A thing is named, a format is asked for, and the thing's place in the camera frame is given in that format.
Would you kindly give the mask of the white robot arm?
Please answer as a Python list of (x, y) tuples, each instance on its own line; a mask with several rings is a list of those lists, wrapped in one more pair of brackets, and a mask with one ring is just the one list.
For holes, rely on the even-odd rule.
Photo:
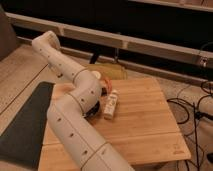
[(60, 51), (53, 31), (35, 38), (32, 46), (75, 85), (50, 104), (47, 120), (80, 170), (135, 171), (83, 117), (101, 97), (102, 87), (95, 75)]

